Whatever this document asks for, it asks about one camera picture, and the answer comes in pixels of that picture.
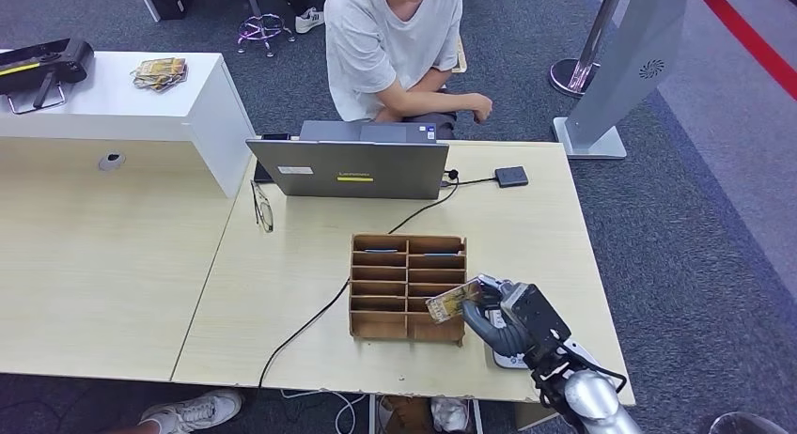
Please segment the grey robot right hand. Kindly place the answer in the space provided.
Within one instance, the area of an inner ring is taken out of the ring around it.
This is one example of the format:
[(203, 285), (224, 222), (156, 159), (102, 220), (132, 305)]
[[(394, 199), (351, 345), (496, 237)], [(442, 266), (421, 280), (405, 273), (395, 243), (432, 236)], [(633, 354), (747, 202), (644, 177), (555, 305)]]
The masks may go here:
[(495, 327), (485, 315), (487, 310), (493, 310), (501, 302), (507, 301), (517, 285), (483, 273), (471, 279), (469, 284), (475, 284), (480, 293), (477, 301), (465, 300), (461, 303), (461, 316), (471, 330), (502, 356), (517, 356), (528, 352), (531, 349), (530, 336), (522, 325), (504, 315), (506, 325)]

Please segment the person's right hand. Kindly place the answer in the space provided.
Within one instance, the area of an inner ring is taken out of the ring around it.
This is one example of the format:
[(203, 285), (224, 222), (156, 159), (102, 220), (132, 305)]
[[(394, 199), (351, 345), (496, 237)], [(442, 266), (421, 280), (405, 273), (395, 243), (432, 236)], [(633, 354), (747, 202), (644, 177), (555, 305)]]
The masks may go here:
[(469, 110), (473, 114), (475, 123), (480, 124), (486, 121), (492, 113), (492, 100), (480, 93), (470, 93), (468, 98)]

